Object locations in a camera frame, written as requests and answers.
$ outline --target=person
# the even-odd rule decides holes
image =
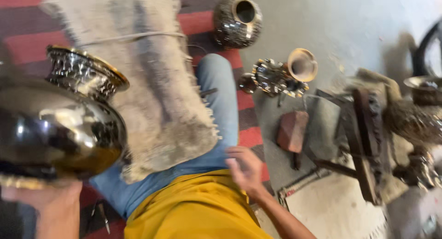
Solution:
[[[237,146],[236,85],[229,61],[208,54],[198,64],[201,91],[217,88],[207,101],[222,136],[206,154],[127,185],[118,165],[90,183],[126,219],[125,238],[270,238],[248,205],[254,200],[283,239],[313,234],[279,205],[261,182],[260,159]],[[78,238],[82,184],[63,189],[3,188],[2,197],[38,211],[37,239]]]

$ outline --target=red and black rug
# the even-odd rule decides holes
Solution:
[[[244,72],[238,50],[222,50],[212,37],[213,8],[219,0],[181,0],[182,8],[178,15],[183,32],[188,35],[189,44],[198,45],[208,53],[216,53],[227,58],[232,67],[235,79]],[[48,44],[69,45],[58,21],[43,13],[37,5],[40,0],[0,0],[0,38],[6,52],[0,52],[0,61],[4,61],[2,69],[15,69],[27,75],[45,77],[50,71],[50,62],[46,58]],[[203,56],[197,48],[189,48],[196,64]],[[261,130],[255,114],[251,95],[237,91],[240,137],[239,145],[250,147],[263,162],[264,150]],[[262,181],[271,192],[267,165],[263,165]],[[107,204],[104,203],[106,215],[110,223],[111,234],[108,235],[104,221],[100,216],[90,219],[92,208],[101,197],[90,187],[85,186],[81,192],[80,237],[123,238],[124,220]]]

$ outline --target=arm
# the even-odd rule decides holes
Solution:
[[[65,188],[44,190],[2,187],[7,201],[20,201],[37,211],[36,239],[78,239],[80,228],[81,182]]]
[[[226,164],[235,183],[265,211],[283,239],[316,237],[268,193],[261,183],[261,160],[248,148],[233,146],[226,150]]]

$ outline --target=small metal pot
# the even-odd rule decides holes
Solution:
[[[107,100],[129,82],[84,51],[49,46],[47,81],[0,81],[0,184],[40,189],[103,172],[125,151],[121,116]]]
[[[413,102],[416,105],[442,105],[442,78],[422,76],[404,80],[412,88]]]
[[[261,33],[262,14],[252,0],[221,0],[213,12],[215,40],[225,49],[253,44]]]

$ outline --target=wooden block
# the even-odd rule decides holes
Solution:
[[[304,111],[282,115],[277,138],[278,145],[284,150],[300,153],[307,123],[308,113]]]

